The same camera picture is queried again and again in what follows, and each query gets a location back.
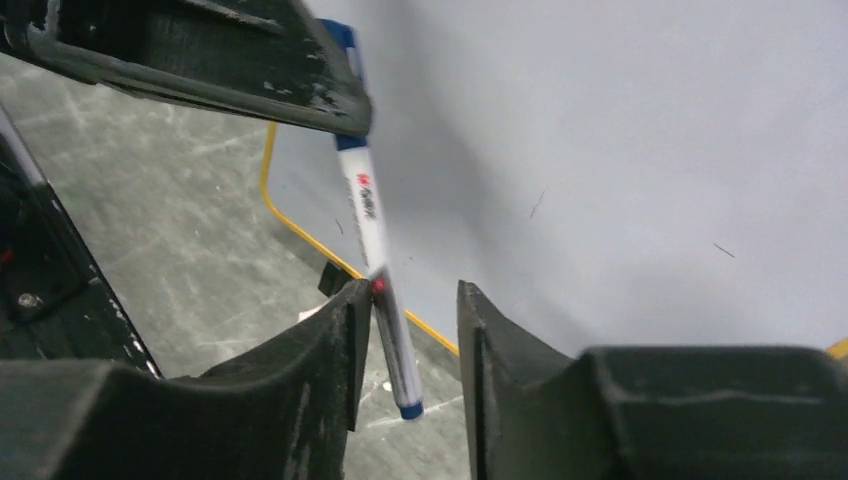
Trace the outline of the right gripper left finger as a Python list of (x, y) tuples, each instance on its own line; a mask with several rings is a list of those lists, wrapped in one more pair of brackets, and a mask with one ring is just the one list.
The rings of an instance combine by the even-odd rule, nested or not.
[(371, 286), (198, 377), (105, 360), (1, 365), (5, 479), (340, 479)]

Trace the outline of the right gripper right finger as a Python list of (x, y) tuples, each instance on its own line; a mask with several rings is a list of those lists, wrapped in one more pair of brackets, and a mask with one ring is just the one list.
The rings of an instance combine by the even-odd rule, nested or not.
[(601, 346), (570, 358), (457, 288), (475, 479), (843, 479), (847, 371), (791, 346)]

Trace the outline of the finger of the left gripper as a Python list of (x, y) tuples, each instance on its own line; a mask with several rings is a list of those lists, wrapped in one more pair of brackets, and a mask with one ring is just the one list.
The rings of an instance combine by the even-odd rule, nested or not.
[(1, 50), (138, 98), (351, 136), (372, 124), (338, 27), (301, 1), (5, 1)]

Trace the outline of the white blue whiteboard marker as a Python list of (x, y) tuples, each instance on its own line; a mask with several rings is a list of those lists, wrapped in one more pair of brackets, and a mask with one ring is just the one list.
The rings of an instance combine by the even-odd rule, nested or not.
[(335, 143), (371, 284), (395, 404), (402, 419), (415, 420), (424, 412), (422, 383), (408, 322), (390, 276), (388, 235), (367, 137), (337, 134)]

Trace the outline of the yellow framed whiteboard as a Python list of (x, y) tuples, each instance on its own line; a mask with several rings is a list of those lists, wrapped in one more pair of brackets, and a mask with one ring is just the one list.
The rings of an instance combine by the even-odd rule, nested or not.
[(411, 317), (847, 351), (843, 1), (313, 1), (351, 25)]

